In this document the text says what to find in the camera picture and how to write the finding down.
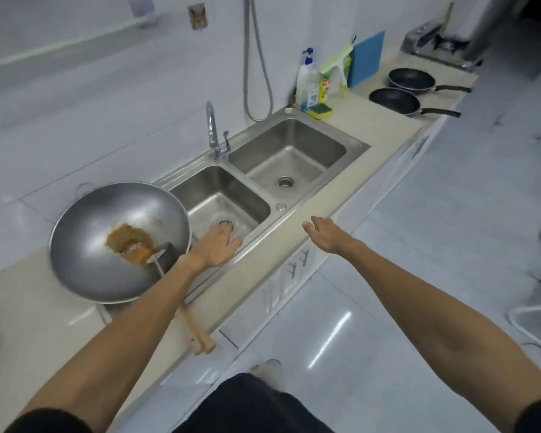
hand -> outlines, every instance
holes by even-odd
[[[344,246],[353,238],[337,226],[330,218],[311,216],[313,222],[303,222],[304,231],[310,240],[328,253],[341,254]]]
[[[186,256],[196,262],[201,270],[226,263],[242,245],[242,239],[239,237],[229,241],[231,232],[232,225],[230,223],[211,226],[209,232],[199,241],[193,243]]]

foot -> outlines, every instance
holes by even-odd
[[[284,392],[285,382],[283,366],[278,360],[272,359],[263,365],[253,366],[249,372],[255,377],[260,378],[273,389]]]

person's right arm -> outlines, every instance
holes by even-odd
[[[342,231],[312,217],[304,230],[322,250],[346,259],[437,376],[501,432],[541,400],[541,371],[499,327],[472,308],[411,275]]]

black frying pan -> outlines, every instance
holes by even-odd
[[[397,68],[389,73],[389,83],[391,86],[404,89],[412,93],[427,92],[430,90],[441,91],[449,89],[452,91],[472,92],[472,88],[456,85],[437,85],[435,78],[428,72],[415,70],[414,68]]]
[[[453,117],[460,117],[461,113],[450,111],[448,109],[420,108],[420,101],[409,91],[397,88],[376,89],[369,94],[368,99],[375,103],[389,108],[399,114],[414,115],[419,114],[445,114]]]

black pan handle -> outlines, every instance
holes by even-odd
[[[468,88],[467,86],[457,86],[457,85],[438,85],[438,86],[435,86],[435,91],[441,91],[443,89],[449,89],[450,91],[473,92],[473,88]]]
[[[460,112],[450,111],[448,109],[422,108],[422,109],[420,109],[419,112],[420,112],[421,115],[423,115],[423,114],[445,114],[445,115],[450,115],[452,117],[457,117],[457,118],[459,118],[461,116]]]

